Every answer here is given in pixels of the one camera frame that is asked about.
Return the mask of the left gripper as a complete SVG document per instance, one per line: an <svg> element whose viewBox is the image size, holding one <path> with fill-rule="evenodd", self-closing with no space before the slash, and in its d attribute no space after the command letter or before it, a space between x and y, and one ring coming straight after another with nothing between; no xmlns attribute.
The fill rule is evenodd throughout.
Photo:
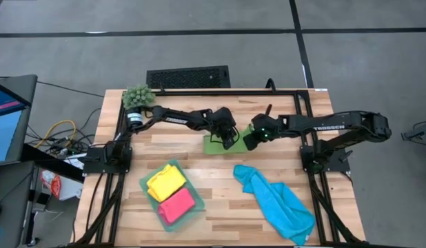
<svg viewBox="0 0 426 248"><path fill-rule="evenodd" d="M238 133L235 132L233 126L229 125L215 125L211 134L222 138L223 148L231 148L238 140Z"/></svg>

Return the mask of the green microfiber towel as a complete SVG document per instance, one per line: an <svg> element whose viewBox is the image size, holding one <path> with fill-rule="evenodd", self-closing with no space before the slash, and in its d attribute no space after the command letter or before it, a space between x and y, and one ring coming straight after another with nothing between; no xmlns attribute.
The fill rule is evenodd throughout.
<svg viewBox="0 0 426 248"><path fill-rule="evenodd" d="M233 138L233 146L229 149L225 149L223 147L223 142L216 136L205 135L203 137L203 153L207 155L246 153L248 149L243 138L250 134L252 130L252 124L249 124L244 130L239 131L239 133Z"/></svg>

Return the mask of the teal translucent plastic bin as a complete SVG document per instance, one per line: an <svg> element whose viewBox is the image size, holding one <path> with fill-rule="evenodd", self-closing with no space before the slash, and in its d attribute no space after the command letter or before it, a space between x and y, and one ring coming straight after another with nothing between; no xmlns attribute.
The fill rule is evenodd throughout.
<svg viewBox="0 0 426 248"><path fill-rule="evenodd" d="M161 203L159 203L158 201L156 201L155 199L153 199L153 197L151 197L148 193L148 186L146 185L146 182L157 172L161 171L167 164L170 165L175 165L178 167L179 171L182 173L182 175L184 175L184 177L186 178L186 183L184 184L184 186L182 186L180 189L182 188L187 188L193 199L195 200L195 206L193 206L193 208L191 208L191 210L189 210L188 212L186 212L181 218L179 218L174 224L172 225L166 225L164 223L164 221L161 219L161 217L159 216L159 212L158 212L158 207ZM149 201L149 203L152 206L152 209L154 210L155 214L157 215L159 221L161 222L164 230L166 232L174 232L179 230L180 228L182 228L182 226L188 224L191 219L193 219L196 215L200 214L204 208L205 208L205 203L202 199L202 197L199 195L199 193L197 192L197 190L195 189L195 187L193 186L193 184L190 182L190 179L188 178L188 176L185 174L185 172L183 171L183 168L179 165L179 162L176 160L170 160L168 161L166 164L160 166L158 169L150 172L149 174L147 174L147 176L143 177L140 181L139 184L147 198L147 200Z"/></svg>

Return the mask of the yellow microfiber towel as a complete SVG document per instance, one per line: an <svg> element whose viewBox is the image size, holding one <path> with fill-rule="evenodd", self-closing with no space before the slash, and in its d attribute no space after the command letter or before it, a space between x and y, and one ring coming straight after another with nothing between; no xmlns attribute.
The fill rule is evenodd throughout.
<svg viewBox="0 0 426 248"><path fill-rule="evenodd" d="M159 203L169 198L186 183L186 178L175 165L167 164L147 182L147 193Z"/></svg>

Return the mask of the blue microfiber towel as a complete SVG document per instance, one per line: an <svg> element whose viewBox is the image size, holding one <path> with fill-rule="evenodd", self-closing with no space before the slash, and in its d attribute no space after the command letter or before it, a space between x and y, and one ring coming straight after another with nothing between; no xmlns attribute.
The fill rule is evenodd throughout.
<svg viewBox="0 0 426 248"><path fill-rule="evenodd" d="M282 238L296 245L308 241L315 217L285 183L271 183L257 168L247 165L235 165L233 175L243 192L255 197L266 221Z"/></svg>

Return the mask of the pink microfiber towel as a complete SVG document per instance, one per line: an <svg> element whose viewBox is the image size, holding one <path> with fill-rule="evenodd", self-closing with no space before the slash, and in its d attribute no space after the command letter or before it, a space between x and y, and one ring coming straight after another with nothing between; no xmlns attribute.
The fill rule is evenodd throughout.
<svg viewBox="0 0 426 248"><path fill-rule="evenodd" d="M193 206L195 206L195 200L190 191L182 188L162 202L158 207L158 212L166 225L172 225Z"/></svg>

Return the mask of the black perforated floor panel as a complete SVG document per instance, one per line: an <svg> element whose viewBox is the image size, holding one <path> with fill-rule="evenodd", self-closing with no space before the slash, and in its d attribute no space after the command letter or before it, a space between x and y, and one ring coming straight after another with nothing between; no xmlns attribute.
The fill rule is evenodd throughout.
<svg viewBox="0 0 426 248"><path fill-rule="evenodd" d="M231 88L227 65L148 70L146 83L152 89Z"/></svg>

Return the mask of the green succulent plant woven pot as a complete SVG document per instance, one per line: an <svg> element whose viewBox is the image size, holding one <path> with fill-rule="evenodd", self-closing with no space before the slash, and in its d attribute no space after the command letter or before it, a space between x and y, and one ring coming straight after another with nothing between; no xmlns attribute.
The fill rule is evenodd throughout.
<svg viewBox="0 0 426 248"><path fill-rule="evenodd" d="M126 110L135 107L148 106L155 102L155 93L146 85L129 87L122 96L123 106Z"/></svg>

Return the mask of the red plastic bag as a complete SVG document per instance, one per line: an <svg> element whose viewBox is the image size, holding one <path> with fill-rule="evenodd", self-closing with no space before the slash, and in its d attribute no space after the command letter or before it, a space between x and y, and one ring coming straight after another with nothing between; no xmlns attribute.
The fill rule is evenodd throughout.
<svg viewBox="0 0 426 248"><path fill-rule="evenodd" d="M41 182L56 198L60 197L61 178L57 174L43 170L41 172Z"/></svg>

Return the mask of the large black monitor screen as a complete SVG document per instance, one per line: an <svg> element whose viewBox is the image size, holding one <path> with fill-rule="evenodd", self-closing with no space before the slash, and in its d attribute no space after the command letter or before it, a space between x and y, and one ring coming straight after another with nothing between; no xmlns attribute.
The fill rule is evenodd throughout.
<svg viewBox="0 0 426 248"><path fill-rule="evenodd" d="M21 160L38 76L0 79L0 166Z"/></svg>

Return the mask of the black side desk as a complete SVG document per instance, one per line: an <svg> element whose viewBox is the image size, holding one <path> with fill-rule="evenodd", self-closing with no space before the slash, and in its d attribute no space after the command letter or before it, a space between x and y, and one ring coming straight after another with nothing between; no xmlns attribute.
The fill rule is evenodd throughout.
<svg viewBox="0 0 426 248"><path fill-rule="evenodd" d="M82 170L30 145L20 155L0 165L0 248L35 246L34 217L43 210L51 195L43 192L39 174L42 169L78 183Z"/></svg>

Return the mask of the black aluminium table frame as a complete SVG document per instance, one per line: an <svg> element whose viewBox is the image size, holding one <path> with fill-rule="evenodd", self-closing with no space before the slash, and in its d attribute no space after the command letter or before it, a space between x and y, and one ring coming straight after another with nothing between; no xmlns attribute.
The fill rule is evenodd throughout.
<svg viewBox="0 0 426 248"><path fill-rule="evenodd" d="M257 114L271 108L272 116L312 113L331 114L327 90L310 90L308 99L295 90L169 90L156 103L176 110L192 111L228 107L239 129ZM259 169L271 182L285 183L311 209L312 195L303 171L300 138L283 138L260 144L244 154L208 156L203 152L203 134L185 126L158 123L132 139L133 160L125 177L119 220L115 234L117 247L149 246L288 246L266 221L251 194L243 192L233 169L244 164ZM139 181L168 161L177 160L204 200L205 208L174 232L164 230L153 212Z"/></svg>

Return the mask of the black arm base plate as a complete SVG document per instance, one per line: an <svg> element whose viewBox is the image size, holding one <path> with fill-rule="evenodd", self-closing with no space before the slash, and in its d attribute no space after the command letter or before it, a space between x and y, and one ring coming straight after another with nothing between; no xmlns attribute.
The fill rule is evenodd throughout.
<svg viewBox="0 0 426 248"><path fill-rule="evenodd" d="M335 151L327 162L318 163L313 154L312 146L300 147L301 161L306 172L319 174L321 172L349 172L348 157L352 150L345 149Z"/></svg>
<svg viewBox="0 0 426 248"><path fill-rule="evenodd" d="M92 147L79 161L84 174L124 174L130 171L132 148Z"/></svg>

